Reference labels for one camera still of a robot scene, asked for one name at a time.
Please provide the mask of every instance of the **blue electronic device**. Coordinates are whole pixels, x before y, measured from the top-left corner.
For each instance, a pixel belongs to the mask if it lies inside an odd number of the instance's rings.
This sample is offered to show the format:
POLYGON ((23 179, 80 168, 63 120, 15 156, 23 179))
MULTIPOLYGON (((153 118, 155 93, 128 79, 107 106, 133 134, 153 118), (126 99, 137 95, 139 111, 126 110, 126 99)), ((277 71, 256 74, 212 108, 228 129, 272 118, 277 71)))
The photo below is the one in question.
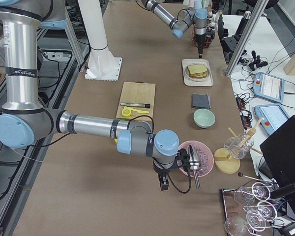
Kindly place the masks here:
POLYGON ((254 81, 254 94, 271 102, 283 103, 284 79, 259 72, 254 81))
POLYGON ((255 106, 255 114, 258 119, 264 118, 261 125, 268 135, 274 133, 290 118, 281 104, 255 106))

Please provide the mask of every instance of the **yellow measuring spoon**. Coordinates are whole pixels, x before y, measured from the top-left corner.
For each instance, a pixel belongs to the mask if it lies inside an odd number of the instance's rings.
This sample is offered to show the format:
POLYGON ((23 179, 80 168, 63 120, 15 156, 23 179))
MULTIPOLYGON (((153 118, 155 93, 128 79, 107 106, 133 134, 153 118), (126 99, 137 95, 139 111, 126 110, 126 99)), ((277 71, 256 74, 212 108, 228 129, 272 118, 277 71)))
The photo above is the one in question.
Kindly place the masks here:
POLYGON ((123 117, 129 117, 131 116, 131 111, 137 112, 139 114, 149 113, 149 111, 142 111, 142 110, 134 109, 132 107, 124 107, 123 110, 121 111, 121 114, 123 117))

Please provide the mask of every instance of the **black monitor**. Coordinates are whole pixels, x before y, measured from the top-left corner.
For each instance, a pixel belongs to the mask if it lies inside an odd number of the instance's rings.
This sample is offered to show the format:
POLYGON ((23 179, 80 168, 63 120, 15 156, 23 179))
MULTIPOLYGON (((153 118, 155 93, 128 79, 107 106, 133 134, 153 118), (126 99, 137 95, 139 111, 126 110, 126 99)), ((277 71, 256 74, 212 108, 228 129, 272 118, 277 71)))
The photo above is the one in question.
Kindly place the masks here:
MULTIPOLYGON (((266 163, 280 188, 295 182, 295 116, 261 145, 266 163)), ((295 214, 295 193, 285 196, 295 214)))

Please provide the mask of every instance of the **wooden cutting board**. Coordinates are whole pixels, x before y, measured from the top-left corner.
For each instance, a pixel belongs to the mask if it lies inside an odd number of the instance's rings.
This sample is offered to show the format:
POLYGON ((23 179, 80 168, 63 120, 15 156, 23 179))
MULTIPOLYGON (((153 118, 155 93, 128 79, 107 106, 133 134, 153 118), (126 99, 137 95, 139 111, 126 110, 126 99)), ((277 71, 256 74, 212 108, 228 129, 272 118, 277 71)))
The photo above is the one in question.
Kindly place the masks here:
MULTIPOLYGON (((120 102, 150 103, 151 104, 150 108, 143 108, 143 107, 142 108, 134 107, 134 108, 139 110, 149 111, 149 113, 146 115, 153 117, 154 98, 155 98, 155 84, 124 82, 118 109, 117 109, 116 118, 124 118, 126 120, 129 120, 141 115, 133 111, 131 113, 131 116, 126 118, 123 117, 121 114, 121 111, 124 107, 120 105, 120 102)), ((137 118, 136 120, 151 121, 148 117, 140 117, 140 118, 137 118)))

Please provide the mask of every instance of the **black chair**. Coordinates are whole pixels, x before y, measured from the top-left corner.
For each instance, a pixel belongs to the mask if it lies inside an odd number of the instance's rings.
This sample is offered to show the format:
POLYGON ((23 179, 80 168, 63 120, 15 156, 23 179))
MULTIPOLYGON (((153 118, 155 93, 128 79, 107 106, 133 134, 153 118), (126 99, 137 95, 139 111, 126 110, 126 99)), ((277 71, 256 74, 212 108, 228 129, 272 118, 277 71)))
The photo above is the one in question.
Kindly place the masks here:
MULTIPOLYGON (((274 7, 277 3, 278 3, 279 0, 269 0, 269 2, 266 4, 265 8, 266 9, 269 9, 271 7, 274 7)), ((243 10, 243 9, 238 9, 236 11, 236 15, 239 15, 240 12, 244 13, 245 11, 249 11, 249 8, 250 7, 255 7, 256 6, 256 3, 257 3, 257 0, 244 0, 242 1, 243 3, 247 4, 246 6, 246 9, 243 10)))

